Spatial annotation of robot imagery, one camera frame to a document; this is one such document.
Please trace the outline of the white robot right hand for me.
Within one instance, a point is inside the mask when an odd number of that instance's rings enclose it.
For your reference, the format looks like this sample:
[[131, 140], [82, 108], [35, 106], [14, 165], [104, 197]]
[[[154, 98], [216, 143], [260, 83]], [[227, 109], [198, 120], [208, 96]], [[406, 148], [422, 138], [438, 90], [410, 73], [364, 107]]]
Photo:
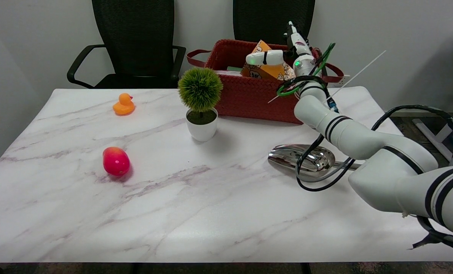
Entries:
[[299, 33], [292, 21], [289, 21], [286, 31], [287, 50], [267, 50], [251, 53], [246, 56], [249, 65], [280, 65], [294, 58], [294, 65], [304, 63], [315, 64], [316, 59], [310, 50], [309, 44]]

